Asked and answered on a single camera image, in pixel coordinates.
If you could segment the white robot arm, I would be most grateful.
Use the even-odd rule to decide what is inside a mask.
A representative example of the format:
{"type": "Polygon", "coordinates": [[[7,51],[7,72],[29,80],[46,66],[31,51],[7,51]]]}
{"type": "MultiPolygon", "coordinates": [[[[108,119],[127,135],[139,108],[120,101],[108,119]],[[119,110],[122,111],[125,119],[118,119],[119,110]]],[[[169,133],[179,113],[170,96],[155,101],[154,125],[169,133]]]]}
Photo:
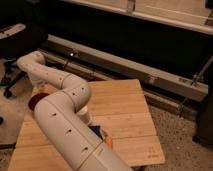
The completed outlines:
{"type": "Polygon", "coordinates": [[[91,97],[89,84],[79,76],[45,65],[34,51],[18,59],[19,68],[58,91],[41,99],[34,117],[44,134],[74,171],[133,171],[78,116],[91,97]]]}

